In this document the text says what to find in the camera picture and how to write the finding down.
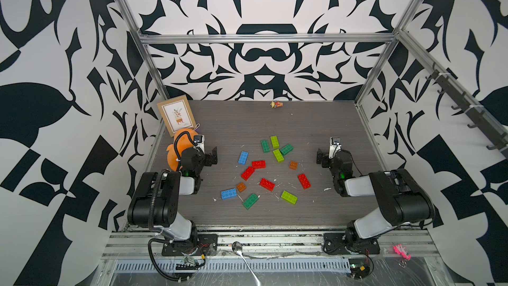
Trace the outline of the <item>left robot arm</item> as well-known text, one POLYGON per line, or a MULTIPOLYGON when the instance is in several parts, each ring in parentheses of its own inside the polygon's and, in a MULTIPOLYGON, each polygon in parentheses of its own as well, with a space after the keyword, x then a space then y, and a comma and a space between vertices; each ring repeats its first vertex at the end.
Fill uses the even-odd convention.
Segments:
POLYGON ((128 224, 148 229, 165 244, 194 249, 197 228, 178 212, 179 198, 198 193, 202 170, 218 163, 217 148, 206 153, 205 137, 185 128, 168 147, 167 162, 167 169, 142 175, 127 211, 128 224))

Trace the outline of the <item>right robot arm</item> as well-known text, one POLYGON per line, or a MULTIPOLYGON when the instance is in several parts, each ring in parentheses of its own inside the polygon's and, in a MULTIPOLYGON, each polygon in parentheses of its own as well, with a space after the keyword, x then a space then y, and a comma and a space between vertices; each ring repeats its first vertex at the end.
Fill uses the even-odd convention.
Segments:
POLYGON ((324 234, 326 254, 376 255, 381 235, 416 222, 424 226, 426 220, 434 219, 430 197, 403 168, 355 177, 352 155, 338 149, 329 154, 318 150, 316 163, 331 172, 333 187, 341 197, 375 197, 378 204, 369 214, 351 221, 343 234, 324 234))

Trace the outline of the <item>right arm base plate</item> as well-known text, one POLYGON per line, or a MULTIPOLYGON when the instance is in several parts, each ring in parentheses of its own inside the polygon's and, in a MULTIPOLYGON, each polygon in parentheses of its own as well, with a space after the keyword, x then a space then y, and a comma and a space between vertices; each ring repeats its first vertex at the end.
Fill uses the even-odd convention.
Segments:
POLYGON ((325 233, 322 249, 329 255, 380 254, 377 238, 361 239, 346 233, 325 233))

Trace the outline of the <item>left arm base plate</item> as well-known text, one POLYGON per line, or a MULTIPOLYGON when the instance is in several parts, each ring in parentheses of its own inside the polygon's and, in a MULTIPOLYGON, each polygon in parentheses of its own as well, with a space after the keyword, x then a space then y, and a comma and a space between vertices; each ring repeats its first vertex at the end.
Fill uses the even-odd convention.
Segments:
POLYGON ((217 234, 201 234, 188 240, 166 242, 162 249, 162 256, 201 256, 214 255, 218 246, 217 234))

